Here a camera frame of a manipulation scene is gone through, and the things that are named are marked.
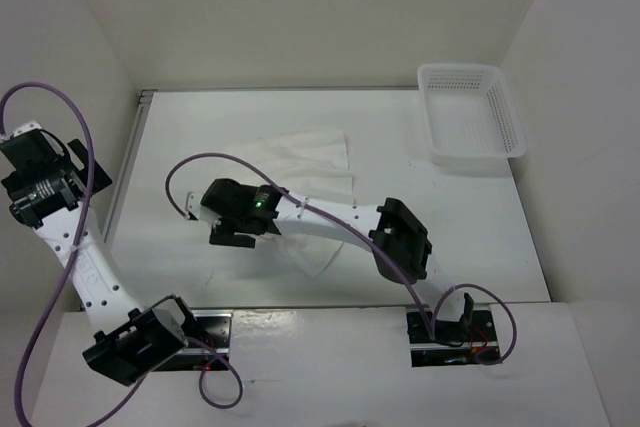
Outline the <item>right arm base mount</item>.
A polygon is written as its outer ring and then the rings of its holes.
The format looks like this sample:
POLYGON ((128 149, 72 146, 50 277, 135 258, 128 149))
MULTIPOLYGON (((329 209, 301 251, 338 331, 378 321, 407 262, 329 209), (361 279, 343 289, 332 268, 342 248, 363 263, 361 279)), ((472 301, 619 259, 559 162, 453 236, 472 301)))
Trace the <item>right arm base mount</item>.
POLYGON ((493 362, 501 355, 487 306, 474 310, 468 330, 439 321, 435 340, 429 337, 417 309, 406 311, 406 321, 413 368, 478 365, 479 360, 493 362))

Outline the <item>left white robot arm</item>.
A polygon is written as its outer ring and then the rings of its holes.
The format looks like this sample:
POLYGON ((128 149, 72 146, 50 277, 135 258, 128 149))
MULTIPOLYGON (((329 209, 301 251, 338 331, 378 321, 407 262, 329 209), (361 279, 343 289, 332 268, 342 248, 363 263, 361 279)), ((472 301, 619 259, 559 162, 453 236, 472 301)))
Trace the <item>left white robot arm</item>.
POLYGON ((199 322, 138 302, 125 288, 120 269, 100 233, 95 213, 81 213, 88 179, 88 151, 68 144, 31 121, 1 145, 14 170, 2 180, 9 211, 54 252, 61 264, 76 259, 70 280, 84 305, 95 343, 87 365, 130 386, 198 337, 199 322))

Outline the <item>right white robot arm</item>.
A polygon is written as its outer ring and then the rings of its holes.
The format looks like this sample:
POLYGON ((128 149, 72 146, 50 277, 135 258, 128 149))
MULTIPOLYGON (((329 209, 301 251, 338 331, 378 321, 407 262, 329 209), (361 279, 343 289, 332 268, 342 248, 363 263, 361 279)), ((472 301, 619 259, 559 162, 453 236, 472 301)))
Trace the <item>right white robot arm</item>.
POLYGON ((472 297, 453 289, 426 227, 398 199, 379 206, 347 205, 295 197, 271 185, 217 179, 202 196, 189 194, 186 208, 188 219, 210 225, 212 245, 252 248, 265 235, 304 235, 360 247, 372 253, 383 278, 410 286, 435 342, 457 344, 473 327, 472 297))

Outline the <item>white pleated skirt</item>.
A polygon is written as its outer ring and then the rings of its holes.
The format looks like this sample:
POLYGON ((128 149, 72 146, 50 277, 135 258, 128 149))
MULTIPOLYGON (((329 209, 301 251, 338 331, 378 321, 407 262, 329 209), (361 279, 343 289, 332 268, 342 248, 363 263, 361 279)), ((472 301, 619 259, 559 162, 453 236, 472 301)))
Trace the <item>white pleated skirt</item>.
MULTIPOLYGON (((341 129, 297 131, 231 144, 226 154, 261 170, 301 199, 354 202, 354 176, 349 167, 346 136, 341 129)), ((303 234, 269 234, 257 240, 275 250, 276 258, 310 278, 321 275, 343 244, 303 234)))

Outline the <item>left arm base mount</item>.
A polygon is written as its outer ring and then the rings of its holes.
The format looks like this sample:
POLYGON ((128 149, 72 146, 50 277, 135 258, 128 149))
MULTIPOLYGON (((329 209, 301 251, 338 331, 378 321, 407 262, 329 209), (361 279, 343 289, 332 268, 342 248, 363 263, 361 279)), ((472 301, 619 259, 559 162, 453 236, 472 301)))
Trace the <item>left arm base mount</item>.
MULTIPOLYGON (((214 348, 225 360, 229 359, 232 318, 230 310, 195 310, 199 331, 195 337, 214 348)), ((226 371, 227 368, 206 349, 192 342, 183 351, 171 357, 156 369, 156 372, 192 372, 201 371, 207 364, 207 371, 226 371)))

